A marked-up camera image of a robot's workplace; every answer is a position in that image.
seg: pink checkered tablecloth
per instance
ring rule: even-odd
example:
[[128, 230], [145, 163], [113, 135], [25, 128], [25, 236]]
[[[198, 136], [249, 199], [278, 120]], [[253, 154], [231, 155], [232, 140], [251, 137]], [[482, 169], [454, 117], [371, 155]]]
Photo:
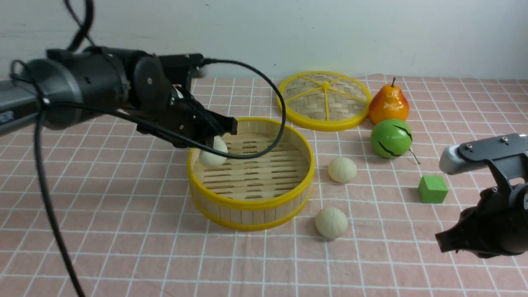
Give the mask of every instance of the pink checkered tablecloth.
[[[358, 78], [374, 95], [392, 76]], [[108, 116], [44, 131], [48, 183], [88, 296], [112, 297], [521, 297], [528, 255], [478, 259], [440, 253], [434, 234], [453, 226], [495, 185], [479, 170], [446, 177], [441, 205], [422, 204], [422, 175], [438, 174], [444, 147], [528, 132], [528, 81], [397, 77], [409, 104], [412, 155], [392, 161], [369, 145], [372, 123], [338, 133], [298, 128], [316, 154], [315, 192], [292, 221], [235, 232], [209, 222], [189, 198], [186, 150]], [[260, 79], [202, 79], [193, 94], [213, 111], [279, 118]], [[338, 155], [359, 169], [348, 185], [326, 173]], [[32, 127], [0, 138], [0, 296], [73, 296], [43, 210]], [[334, 206], [350, 219], [332, 242], [313, 217]]]

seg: pear stem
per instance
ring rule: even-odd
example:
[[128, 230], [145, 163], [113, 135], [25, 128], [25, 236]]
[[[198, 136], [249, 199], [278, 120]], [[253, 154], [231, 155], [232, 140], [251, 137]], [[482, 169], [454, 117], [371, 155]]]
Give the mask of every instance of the pear stem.
[[416, 155], [412, 152], [412, 150], [409, 150], [409, 152], [411, 152], [411, 154], [412, 154], [412, 156], [414, 157], [414, 159], [416, 160], [416, 162], [417, 162], [418, 164], [421, 164], [421, 162], [418, 161], [418, 158], [417, 158]]

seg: pear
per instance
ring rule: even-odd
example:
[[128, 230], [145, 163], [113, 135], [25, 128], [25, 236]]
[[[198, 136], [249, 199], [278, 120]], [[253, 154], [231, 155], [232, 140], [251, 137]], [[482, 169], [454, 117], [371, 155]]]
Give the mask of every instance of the pear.
[[372, 98], [369, 106], [369, 117], [374, 125], [386, 119], [398, 119], [405, 121], [409, 116], [409, 103], [403, 95], [400, 87], [392, 79], [392, 84], [383, 86]]

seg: bamboo steamer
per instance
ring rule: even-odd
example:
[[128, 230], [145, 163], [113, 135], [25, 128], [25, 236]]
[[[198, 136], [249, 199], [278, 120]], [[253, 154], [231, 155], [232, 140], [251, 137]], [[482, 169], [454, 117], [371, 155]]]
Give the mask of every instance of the bamboo steamer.
[[[238, 121], [238, 134], [223, 137], [232, 154], [264, 150], [280, 129], [273, 119]], [[302, 210], [312, 192], [313, 151], [292, 127], [286, 126], [279, 144], [256, 159], [227, 159], [207, 169], [198, 162], [199, 152], [191, 149], [187, 160], [191, 196], [198, 210], [221, 226], [245, 231], [279, 226]]]
[[368, 117], [372, 95], [358, 80], [329, 71], [307, 71], [284, 80], [279, 91], [286, 115], [299, 127], [325, 132], [344, 131]]

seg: white wall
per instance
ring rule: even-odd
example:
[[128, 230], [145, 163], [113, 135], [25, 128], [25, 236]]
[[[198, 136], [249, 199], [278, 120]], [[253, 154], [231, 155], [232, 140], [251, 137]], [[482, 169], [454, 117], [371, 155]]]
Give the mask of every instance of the white wall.
[[[99, 44], [158, 54], [202, 52], [272, 77], [333, 70], [528, 79], [526, 0], [96, 0]], [[82, 0], [72, 0], [80, 14]], [[0, 3], [0, 74], [12, 59], [65, 47], [61, 0]], [[234, 67], [213, 75], [246, 76]]]

